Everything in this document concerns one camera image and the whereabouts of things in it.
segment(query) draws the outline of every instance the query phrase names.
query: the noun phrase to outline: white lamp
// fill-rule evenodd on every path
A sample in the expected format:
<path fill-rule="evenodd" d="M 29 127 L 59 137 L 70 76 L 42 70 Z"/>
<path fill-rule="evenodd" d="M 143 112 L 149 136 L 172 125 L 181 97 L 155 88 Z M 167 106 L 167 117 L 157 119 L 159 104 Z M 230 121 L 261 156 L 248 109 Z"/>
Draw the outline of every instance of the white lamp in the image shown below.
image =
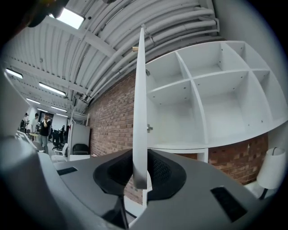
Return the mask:
<path fill-rule="evenodd" d="M 259 199 L 264 199 L 268 189 L 276 189 L 280 186 L 286 172 L 286 152 L 280 148 L 269 149 L 260 172 L 257 182 L 264 191 Z"/>

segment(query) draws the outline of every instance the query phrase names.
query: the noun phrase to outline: fluorescent light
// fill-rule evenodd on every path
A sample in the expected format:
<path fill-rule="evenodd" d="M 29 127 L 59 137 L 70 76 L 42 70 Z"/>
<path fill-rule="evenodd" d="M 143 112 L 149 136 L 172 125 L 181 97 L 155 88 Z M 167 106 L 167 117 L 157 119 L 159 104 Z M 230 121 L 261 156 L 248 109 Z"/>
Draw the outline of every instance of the fluorescent light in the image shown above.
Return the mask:
<path fill-rule="evenodd" d="M 19 73 L 15 72 L 15 71 L 13 71 L 13 70 L 10 70 L 10 69 L 6 69 L 5 71 L 6 71 L 7 73 L 9 73 L 9 74 L 15 76 L 15 77 L 18 77 L 18 78 L 23 79 L 22 74 L 19 74 Z"/>
<path fill-rule="evenodd" d="M 37 108 L 37 109 L 40 110 L 40 111 L 43 111 L 43 112 L 45 112 L 45 113 L 48 113 L 48 111 L 46 111 L 46 110 L 39 109 L 39 108 Z"/>
<path fill-rule="evenodd" d="M 68 116 L 65 116 L 65 115 L 62 115 L 62 114 L 59 114 L 59 113 L 56 113 L 57 115 L 59 116 L 62 116 L 62 117 L 68 117 Z"/>
<path fill-rule="evenodd" d="M 61 111 L 63 111 L 63 112 L 67 112 L 67 110 L 59 109 L 59 108 L 56 108 L 56 107 L 54 107 L 54 106 L 51 106 L 51 108 L 57 109 L 57 110 L 61 110 Z"/>
<path fill-rule="evenodd" d="M 29 101 L 31 101 L 31 102 L 34 102 L 34 103 L 37 103 L 37 104 L 40 104 L 40 102 L 36 102 L 36 101 L 31 100 L 31 99 L 29 99 L 29 98 L 27 98 L 27 100 L 29 100 Z"/>
<path fill-rule="evenodd" d="M 41 86 L 41 87 L 43 87 L 43 88 L 46 88 L 46 89 L 48 89 L 48 90 L 51 90 L 51 91 L 53 91 L 53 92 L 55 92 L 55 93 L 59 93 L 59 94 L 61 94 L 61 95 L 63 95 L 63 96 L 66 96 L 66 93 L 64 93 L 64 92 L 62 92 L 62 91 L 60 91 L 60 90 L 57 90 L 57 89 L 55 89 L 55 88 L 52 88 L 52 87 L 50 87 L 50 86 L 48 86 L 48 85 L 45 85 L 45 84 L 43 84 L 43 83 L 39 83 L 39 85 Z"/>
<path fill-rule="evenodd" d="M 84 21 L 84 18 L 66 8 L 63 9 L 60 17 L 56 18 L 59 21 L 62 21 L 63 23 L 66 23 L 75 29 L 79 29 L 82 22 Z"/>

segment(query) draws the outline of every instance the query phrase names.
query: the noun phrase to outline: shelf compartment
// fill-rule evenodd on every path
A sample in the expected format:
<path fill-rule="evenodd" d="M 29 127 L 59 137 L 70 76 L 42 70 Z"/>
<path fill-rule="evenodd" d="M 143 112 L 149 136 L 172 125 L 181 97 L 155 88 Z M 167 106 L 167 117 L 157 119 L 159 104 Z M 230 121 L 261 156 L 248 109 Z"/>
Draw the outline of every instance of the shelf compartment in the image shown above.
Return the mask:
<path fill-rule="evenodd" d="M 147 92 L 185 79 L 175 52 L 168 53 L 146 64 L 150 75 L 146 77 Z"/>
<path fill-rule="evenodd" d="M 288 117 L 288 107 L 285 96 L 275 75 L 269 70 L 253 70 L 259 80 L 264 94 L 267 98 L 273 121 Z"/>
<path fill-rule="evenodd" d="M 267 128 L 269 107 L 248 71 L 227 71 L 194 79 L 204 108 L 208 140 L 219 142 Z"/>
<path fill-rule="evenodd" d="M 247 68 L 241 58 L 229 46 L 221 42 L 192 45 L 178 50 L 177 53 L 183 59 L 192 78 Z"/>
<path fill-rule="evenodd" d="M 241 41 L 226 42 L 251 69 L 268 69 L 262 57 L 247 43 Z"/>
<path fill-rule="evenodd" d="M 147 93 L 148 147 L 158 144 L 184 145 L 205 143 L 200 97 L 190 80 L 180 81 Z"/>

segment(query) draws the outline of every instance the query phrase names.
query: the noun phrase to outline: white cabinet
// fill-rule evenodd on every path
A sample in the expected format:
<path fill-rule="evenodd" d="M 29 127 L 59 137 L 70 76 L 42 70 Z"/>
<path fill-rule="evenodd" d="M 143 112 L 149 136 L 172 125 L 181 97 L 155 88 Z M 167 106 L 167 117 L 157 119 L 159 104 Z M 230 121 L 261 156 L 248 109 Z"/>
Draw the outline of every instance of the white cabinet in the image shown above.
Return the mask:
<path fill-rule="evenodd" d="M 288 120 L 276 77 L 244 42 L 179 49 L 147 63 L 146 74 L 148 148 L 223 146 Z"/>

